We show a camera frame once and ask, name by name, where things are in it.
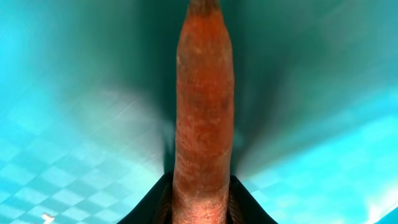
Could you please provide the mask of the orange carrot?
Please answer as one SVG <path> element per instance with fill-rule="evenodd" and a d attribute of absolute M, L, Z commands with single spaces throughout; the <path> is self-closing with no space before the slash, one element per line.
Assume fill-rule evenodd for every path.
<path fill-rule="evenodd" d="M 218 1 L 190 1 L 177 47 L 173 223 L 225 223 L 234 131 L 231 40 Z"/>

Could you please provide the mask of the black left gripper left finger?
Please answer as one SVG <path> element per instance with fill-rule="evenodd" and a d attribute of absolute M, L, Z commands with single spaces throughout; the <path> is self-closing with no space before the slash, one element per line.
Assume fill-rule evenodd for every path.
<path fill-rule="evenodd" d="M 172 181 L 164 174 L 118 224 L 172 224 Z"/>

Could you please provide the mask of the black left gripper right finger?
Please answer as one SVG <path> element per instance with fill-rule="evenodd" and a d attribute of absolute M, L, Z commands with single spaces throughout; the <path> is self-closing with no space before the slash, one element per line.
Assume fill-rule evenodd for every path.
<path fill-rule="evenodd" d="M 229 183 L 227 224 L 277 224 L 260 206 L 239 179 L 232 175 Z"/>

